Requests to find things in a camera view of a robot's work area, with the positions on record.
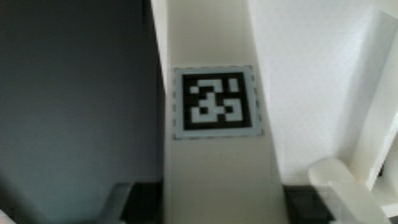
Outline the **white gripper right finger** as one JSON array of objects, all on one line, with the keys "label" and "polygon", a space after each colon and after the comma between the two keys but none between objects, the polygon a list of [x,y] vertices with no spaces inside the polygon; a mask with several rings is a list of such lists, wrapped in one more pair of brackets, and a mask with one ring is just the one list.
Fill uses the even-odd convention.
[{"label": "white gripper right finger", "polygon": [[328,224],[334,221],[334,216],[310,185],[286,185],[284,198],[289,224]]}]

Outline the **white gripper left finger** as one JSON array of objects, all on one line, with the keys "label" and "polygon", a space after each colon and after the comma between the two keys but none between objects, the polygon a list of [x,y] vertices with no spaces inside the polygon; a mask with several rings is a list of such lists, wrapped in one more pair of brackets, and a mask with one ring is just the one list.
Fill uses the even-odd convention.
[{"label": "white gripper left finger", "polygon": [[113,186],[95,224],[163,224],[159,182],[119,183]]}]

